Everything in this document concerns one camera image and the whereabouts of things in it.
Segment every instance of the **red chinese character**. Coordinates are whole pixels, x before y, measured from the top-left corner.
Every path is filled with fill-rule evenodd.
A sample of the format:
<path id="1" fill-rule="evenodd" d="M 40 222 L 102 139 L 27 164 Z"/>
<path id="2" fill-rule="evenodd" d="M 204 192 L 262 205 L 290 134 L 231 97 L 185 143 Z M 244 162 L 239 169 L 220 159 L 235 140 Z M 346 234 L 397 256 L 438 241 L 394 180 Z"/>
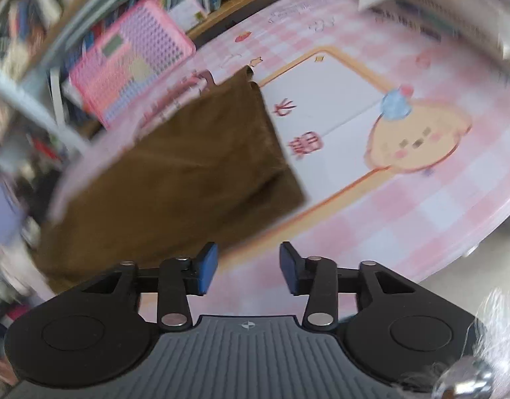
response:
<path id="1" fill-rule="evenodd" d="M 292 109 L 297 108 L 297 106 L 292 105 L 293 100 L 288 100 L 288 98 L 285 98 L 281 103 L 275 106 L 275 110 L 273 111 L 276 113 L 279 117 L 284 117 L 285 115 L 288 115 Z"/>
<path id="2" fill-rule="evenodd" d="M 315 132 L 306 132 L 300 137 L 295 137 L 293 141 L 289 142 L 292 153 L 301 159 L 305 154 L 309 154 L 319 150 L 323 147 L 323 142 Z"/>

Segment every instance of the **crosshair logo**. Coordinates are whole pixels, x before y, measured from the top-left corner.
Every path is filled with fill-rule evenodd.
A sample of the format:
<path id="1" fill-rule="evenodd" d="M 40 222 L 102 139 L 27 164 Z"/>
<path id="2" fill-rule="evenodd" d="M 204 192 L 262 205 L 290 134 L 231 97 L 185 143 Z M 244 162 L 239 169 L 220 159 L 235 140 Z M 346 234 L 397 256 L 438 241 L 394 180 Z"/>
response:
<path id="1" fill-rule="evenodd" d="M 255 328 L 255 323 L 253 321 L 246 321 L 240 325 L 246 330 L 251 330 L 252 328 Z"/>

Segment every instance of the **blue hat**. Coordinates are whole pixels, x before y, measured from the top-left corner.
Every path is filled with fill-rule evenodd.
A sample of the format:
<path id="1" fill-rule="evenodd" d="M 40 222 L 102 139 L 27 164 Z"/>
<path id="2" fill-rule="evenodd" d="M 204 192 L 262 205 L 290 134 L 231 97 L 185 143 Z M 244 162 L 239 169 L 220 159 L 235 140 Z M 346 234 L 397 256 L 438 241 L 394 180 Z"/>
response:
<path id="1" fill-rule="evenodd" d="M 388 121 L 402 120 L 411 111 L 412 108 L 407 98 L 399 89 L 389 91 L 382 99 L 381 117 L 386 118 Z"/>

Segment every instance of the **brown cloth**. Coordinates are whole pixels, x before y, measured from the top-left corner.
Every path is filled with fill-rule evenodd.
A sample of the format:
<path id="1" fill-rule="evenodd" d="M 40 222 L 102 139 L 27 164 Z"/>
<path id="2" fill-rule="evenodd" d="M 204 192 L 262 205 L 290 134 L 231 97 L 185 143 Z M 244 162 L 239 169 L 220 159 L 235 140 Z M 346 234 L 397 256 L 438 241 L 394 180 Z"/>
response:
<path id="1" fill-rule="evenodd" d="M 304 201 L 247 66 L 139 141 L 45 226 L 37 267 L 56 292 L 123 260 L 223 250 Z"/>

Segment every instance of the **gray ribbed plate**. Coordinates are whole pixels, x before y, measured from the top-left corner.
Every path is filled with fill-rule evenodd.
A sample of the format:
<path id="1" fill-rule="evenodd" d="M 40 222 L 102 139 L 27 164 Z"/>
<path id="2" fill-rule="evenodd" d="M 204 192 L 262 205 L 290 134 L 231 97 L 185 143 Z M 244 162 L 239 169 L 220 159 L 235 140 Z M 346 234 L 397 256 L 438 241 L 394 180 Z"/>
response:
<path id="1" fill-rule="evenodd" d="M 52 389 L 21 382 L 7 399 L 401 399 L 359 371 L 328 334 L 295 318 L 202 317 L 161 336 L 133 371 L 95 387 Z"/>

